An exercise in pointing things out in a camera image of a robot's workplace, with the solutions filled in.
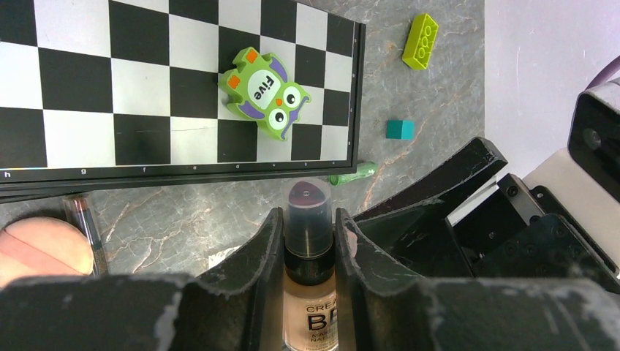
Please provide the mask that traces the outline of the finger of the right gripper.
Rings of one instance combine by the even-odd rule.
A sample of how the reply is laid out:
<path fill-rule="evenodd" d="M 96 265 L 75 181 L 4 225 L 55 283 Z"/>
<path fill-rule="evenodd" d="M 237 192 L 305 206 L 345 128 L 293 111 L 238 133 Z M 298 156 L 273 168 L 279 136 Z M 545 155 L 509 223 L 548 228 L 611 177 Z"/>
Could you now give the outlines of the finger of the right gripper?
<path fill-rule="evenodd" d="M 363 234 L 408 269 L 429 277 L 471 277 L 472 269 L 447 219 L 410 215 L 358 222 Z"/>
<path fill-rule="evenodd" d="M 490 140 L 475 137 L 419 181 L 353 219 L 368 222 L 411 211 L 446 217 L 507 164 Z"/>

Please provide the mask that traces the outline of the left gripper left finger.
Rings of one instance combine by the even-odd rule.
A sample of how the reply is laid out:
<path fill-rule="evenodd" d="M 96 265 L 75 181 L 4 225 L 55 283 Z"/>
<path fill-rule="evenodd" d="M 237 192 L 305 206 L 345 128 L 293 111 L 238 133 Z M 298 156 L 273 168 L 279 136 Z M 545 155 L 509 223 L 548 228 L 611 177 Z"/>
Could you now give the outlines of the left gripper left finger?
<path fill-rule="evenodd" d="M 284 216 L 199 276 L 35 276 L 1 291 L 3 350 L 280 350 Z"/>

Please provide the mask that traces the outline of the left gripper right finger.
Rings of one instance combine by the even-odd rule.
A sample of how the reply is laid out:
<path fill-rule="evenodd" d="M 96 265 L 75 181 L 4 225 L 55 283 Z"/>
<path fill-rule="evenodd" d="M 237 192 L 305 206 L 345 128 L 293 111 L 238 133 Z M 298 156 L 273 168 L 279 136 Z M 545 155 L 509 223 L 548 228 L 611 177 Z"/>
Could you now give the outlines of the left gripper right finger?
<path fill-rule="evenodd" d="M 340 350 L 617 350 L 619 299 L 588 279 L 427 278 L 335 214 Z"/>

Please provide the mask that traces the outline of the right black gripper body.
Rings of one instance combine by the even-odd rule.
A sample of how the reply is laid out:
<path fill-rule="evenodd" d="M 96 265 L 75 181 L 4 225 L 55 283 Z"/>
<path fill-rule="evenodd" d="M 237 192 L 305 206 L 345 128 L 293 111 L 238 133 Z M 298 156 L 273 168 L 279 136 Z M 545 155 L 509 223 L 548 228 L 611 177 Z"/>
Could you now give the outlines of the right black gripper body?
<path fill-rule="evenodd" d="M 543 186 L 516 175 L 458 222 L 448 277 L 585 278 L 619 292 L 617 268 Z"/>

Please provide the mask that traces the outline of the foundation bottle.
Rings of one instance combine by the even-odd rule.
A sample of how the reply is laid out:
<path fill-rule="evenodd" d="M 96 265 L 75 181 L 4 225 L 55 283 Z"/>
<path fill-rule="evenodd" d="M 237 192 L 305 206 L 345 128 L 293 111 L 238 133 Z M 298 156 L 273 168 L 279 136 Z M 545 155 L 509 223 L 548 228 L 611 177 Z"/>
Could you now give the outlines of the foundation bottle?
<path fill-rule="evenodd" d="M 284 201 L 284 343 L 290 350 L 338 346 L 335 246 L 330 187 L 302 178 L 282 188 Z"/>

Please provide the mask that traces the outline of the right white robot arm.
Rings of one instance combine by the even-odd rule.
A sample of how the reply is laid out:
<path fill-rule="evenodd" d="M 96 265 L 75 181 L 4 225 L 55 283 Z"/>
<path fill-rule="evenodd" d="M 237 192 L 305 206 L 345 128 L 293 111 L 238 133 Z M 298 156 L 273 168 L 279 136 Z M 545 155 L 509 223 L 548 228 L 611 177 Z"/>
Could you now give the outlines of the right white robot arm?
<path fill-rule="evenodd" d="M 619 292 L 619 81 L 579 94 L 566 147 L 527 176 L 476 137 L 355 216 L 408 269 L 432 277 L 586 278 Z"/>

